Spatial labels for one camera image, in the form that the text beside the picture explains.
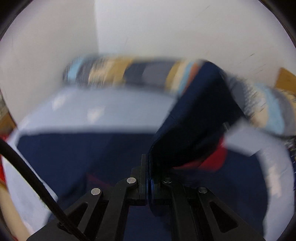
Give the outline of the long patchwork bolster pillow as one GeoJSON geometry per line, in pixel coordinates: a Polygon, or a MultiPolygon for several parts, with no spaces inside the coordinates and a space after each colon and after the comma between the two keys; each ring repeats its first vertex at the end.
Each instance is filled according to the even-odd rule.
{"type": "MultiPolygon", "coordinates": [[[[65,69],[66,84],[86,87],[135,85],[182,94],[202,62],[182,59],[139,59],[91,56],[73,60],[65,69]]],[[[279,136],[295,135],[295,93],[222,72],[235,101],[256,126],[279,136]]]]}

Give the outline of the navy work jacket red collar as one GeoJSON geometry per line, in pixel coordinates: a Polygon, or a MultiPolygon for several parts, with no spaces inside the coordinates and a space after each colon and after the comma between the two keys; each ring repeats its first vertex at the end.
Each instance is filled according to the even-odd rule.
{"type": "Polygon", "coordinates": [[[17,148],[62,207],[92,208],[92,240],[263,240],[258,158],[223,147],[241,110],[206,62],[156,133],[23,136],[17,148]]]}

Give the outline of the wooden side furniture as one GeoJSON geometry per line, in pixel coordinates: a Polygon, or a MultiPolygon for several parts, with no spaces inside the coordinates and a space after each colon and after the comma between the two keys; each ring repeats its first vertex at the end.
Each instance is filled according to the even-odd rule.
{"type": "Polygon", "coordinates": [[[0,93],[0,131],[1,137],[6,138],[15,129],[16,124],[5,103],[2,93],[0,93]]]}

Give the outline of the wooden headboard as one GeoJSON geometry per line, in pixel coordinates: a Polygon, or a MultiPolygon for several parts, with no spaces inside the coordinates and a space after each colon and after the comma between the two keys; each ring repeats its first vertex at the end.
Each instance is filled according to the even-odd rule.
{"type": "Polygon", "coordinates": [[[296,76],[285,68],[280,68],[275,87],[296,93],[296,76]]]}

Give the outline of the light blue cloud bed sheet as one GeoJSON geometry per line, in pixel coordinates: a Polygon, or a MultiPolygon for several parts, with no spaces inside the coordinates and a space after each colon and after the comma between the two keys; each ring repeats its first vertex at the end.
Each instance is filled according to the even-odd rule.
{"type": "MultiPolygon", "coordinates": [[[[158,91],[65,87],[25,117],[8,144],[66,209],[90,189],[127,177],[174,103],[174,97],[158,91]]],[[[295,211],[287,149],[244,119],[226,134],[225,146],[230,154],[259,159],[268,191],[264,237],[278,239],[295,211]]]]}

